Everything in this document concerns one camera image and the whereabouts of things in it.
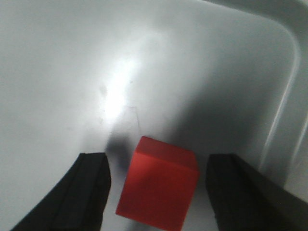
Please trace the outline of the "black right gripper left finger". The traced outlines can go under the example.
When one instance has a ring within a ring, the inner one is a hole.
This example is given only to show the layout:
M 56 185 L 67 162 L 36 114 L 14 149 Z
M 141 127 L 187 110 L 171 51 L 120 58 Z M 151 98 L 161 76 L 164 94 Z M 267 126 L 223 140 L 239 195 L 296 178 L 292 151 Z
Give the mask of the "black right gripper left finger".
M 80 154 L 14 231 L 99 231 L 111 188 L 105 153 Z

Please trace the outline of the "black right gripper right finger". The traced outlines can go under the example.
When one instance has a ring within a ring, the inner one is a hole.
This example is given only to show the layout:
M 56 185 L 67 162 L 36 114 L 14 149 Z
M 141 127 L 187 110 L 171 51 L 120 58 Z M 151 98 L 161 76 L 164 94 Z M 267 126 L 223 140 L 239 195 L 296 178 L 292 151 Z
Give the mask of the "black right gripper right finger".
M 205 186 L 220 231 L 306 231 L 308 205 L 235 154 L 211 154 Z

